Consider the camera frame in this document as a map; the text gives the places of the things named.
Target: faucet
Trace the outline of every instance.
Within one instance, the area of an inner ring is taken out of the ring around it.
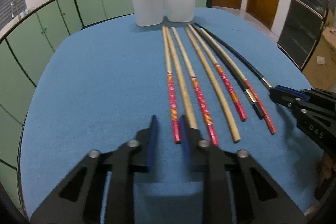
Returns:
[[[14,19],[14,6],[16,8],[16,13],[17,13],[17,18],[20,20],[21,19],[21,16],[20,16],[20,13],[19,13],[19,10],[17,8],[17,5],[16,5],[16,2],[14,0],[12,0],[12,3],[10,4],[11,7],[12,7],[12,19]]]

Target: tiled floor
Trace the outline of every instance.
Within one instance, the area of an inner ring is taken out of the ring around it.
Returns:
[[[263,25],[260,21],[256,20],[253,16],[249,15],[248,13],[242,10],[227,7],[213,6],[213,8],[225,10],[237,17],[244,19],[245,21],[250,23],[254,28],[262,32],[264,35],[266,35],[272,42],[274,43],[278,42],[279,38],[274,33],[272,33],[265,25]]]

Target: silver bolt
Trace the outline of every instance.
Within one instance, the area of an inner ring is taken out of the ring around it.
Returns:
[[[93,158],[93,159],[95,159],[95,158],[98,158],[99,157],[99,155],[100,155],[100,151],[98,151],[98,150],[91,150],[91,151],[89,151],[89,153],[87,154],[90,158]]]
[[[247,158],[250,154],[245,150],[239,150],[237,152],[239,158]]]
[[[130,140],[127,145],[129,147],[138,147],[140,145],[140,143],[137,140]]]
[[[209,147],[209,146],[210,146],[210,142],[207,141],[207,140],[200,140],[200,141],[198,142],[198,145],[199,145],[200,147]]]

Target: blue tablecloth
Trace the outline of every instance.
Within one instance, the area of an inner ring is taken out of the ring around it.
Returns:
[[[223,10],[196,8],[194,21],[235,48],[272,85],[310,88],[276,45],[241,18]],[[211,83],[182,29],[185,24],[164,23],[177,27],[205,95],[220,148],[250,151],[304,211],[313,200],[316,163],[322,150],[296,128],[291,112],[272,103],[261,82],[232,57],[254,86],[277,129],[274,136],[269,133],[265,121],[258,119],[227,73],[248,115],[241,122],[217,76],[240,130],[241,141],[234,144]],[[199,129],[209,139],[178,53]],[[174,79],[181,115],[184,110]],[[138,27],[134,15],[68,37],[46,67],[31,101],[22,139],[21,181],[29,217],[89,150],[115,150],[148,127],[153,114],[160,125],[156,168],[149,175],[135,176],[136,223],[201,223],[202,178],[188,172],[181,146],[173,143],[161,26]]]

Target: red chopstick handle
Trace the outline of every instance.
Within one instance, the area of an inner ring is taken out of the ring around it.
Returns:
[[[275,126],[274,126],[274,124],[273,124],[270,116],[268,115],[268,112],[267,112],[266,108],[264,107],[262,101],[260,100],[259,96],[257,95],[257,93],[255,92],[255,90],[253,89],[253,87],[250,84],[250,82],[248,82],[248,80],[245,80],[245,84],[250,89],[250,91],[252,92],[253,96],[257,100],[257,103],[259,104],[261,110],[263,111],[263,113],[264,113],[264,119],[265,119],[266,124],[267,124],[267,126],[269,128],[269,131],[271,132],[271,134],[275,134],[275,132],[277,130],[275,129]]]
[[[233,103],[236,107],[236,110],[239,114],[239,117],[242,121],[245,121],[247,119],[247,115],[245,113],[245,110],[242,106],[242,104],[240,103],[240,100],[234,90],[234,88],[232,87],[230,80],[226,77],[226,74],[224,73],[223,69],[221,68],[221,66],[218,63],[215,63],[215,67],[216,70],[218,71],[220,77],[223,80],[224,85],[226,86],[227,91],[230,93],[231,98],[233,100]]]
[[[177,117],[173,74],[171,73],[171,71],[167,72],[167,79],[168,79],[168,95],[169,95],[170,112],[171,112],[171,124],[173,128],[173,137],[174,142],[178,144],[181,143],[181,138],[179,132],[179,120]]]
[[[205,124],[207,126],[211,142],[214,145],[218,146],[219,143],[218,143],[217,134],[216,134],[215,128],[213,127],[213,123],[212,123],[211,116],[209,114],[208,107],[207,107],[207,105],[205,103],[205,99],[204,99],[203,93],[202,93],[202,91],[200,89],[200,86],[198,85],[198,82],[197,82],[197,79],[196,79],[195,75],[191,76],[191,81],[193,82],[193,86],[194,86],[194,89],[195,89],[195,92],[196,92],[196,97],[197,97],[199,106],[201,108],[201,112],[203,114],[204,122],[205,122]]]

